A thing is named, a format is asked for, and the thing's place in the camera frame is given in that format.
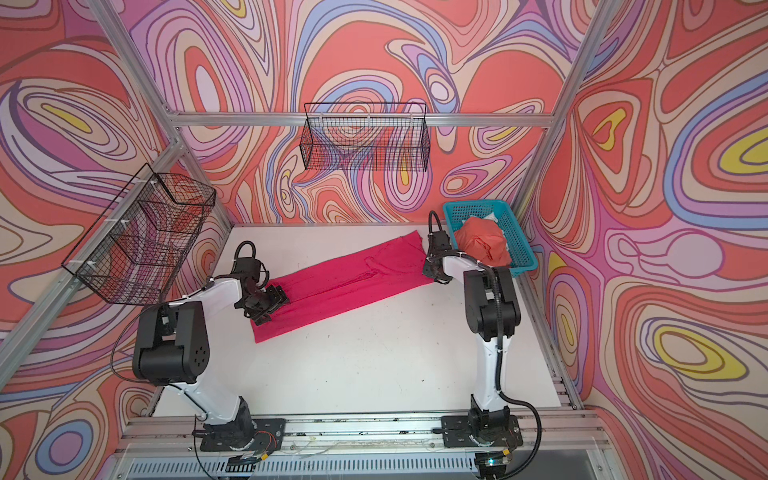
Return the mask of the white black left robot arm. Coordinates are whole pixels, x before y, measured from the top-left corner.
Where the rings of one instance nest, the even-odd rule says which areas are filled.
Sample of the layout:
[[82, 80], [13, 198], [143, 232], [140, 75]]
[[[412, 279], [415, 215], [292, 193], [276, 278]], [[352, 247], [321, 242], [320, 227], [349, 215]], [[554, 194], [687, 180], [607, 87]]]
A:
[[228, 274], [187, 297], [150, 306], [138, 317], [132, 372], [139, 382], [171, 388], [196, 409], [192, 436], [200, 445], [195, 451], [251, 451], [261, 461], [280, 449], [285, 422], [260, 424], [247, 401], [212, 373], [208, 322], [234, 309], [262, 327], [288, 303], [284, 290], [270, 283], [255, 244], [246, 240], [237, 246]]

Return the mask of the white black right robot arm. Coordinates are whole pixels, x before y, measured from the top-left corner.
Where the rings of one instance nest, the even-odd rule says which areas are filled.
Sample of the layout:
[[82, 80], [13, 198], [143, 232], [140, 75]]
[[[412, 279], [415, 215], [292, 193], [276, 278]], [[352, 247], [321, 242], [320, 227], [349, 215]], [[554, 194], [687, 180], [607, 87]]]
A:
[[[511, 479], [523, 473], [539, 452], [542, 418], [530, 402], [504, 391], [504, 377], [512, 336], [522, 321], [520, 303], [510, 270], [492, 267], [453, 247], [438, 214], [428, 214], [428, 249], [424, 275], [447, 285], [462, 284], [465, 317], [477, 340], [477, 384], [470, 406], [462, 415], [444, 415], [433, 432], [449, 449], [477, 447], [474, 464], [479, 479]], [[512, 412], [520, 407], [533, 416], [535, 438], [519, 464], [514, 452], [524, 445], [520, 421]]]

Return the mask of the magenta t shirt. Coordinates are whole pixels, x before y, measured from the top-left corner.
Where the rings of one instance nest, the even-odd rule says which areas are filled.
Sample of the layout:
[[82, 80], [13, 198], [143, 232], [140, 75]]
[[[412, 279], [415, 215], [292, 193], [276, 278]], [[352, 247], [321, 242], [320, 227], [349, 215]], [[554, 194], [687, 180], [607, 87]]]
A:
[[288, 303], [254, 326], [259, 344], [431, 282], [423, 274], [423, 238], [412, 231], [385, 243], [279, 277]]

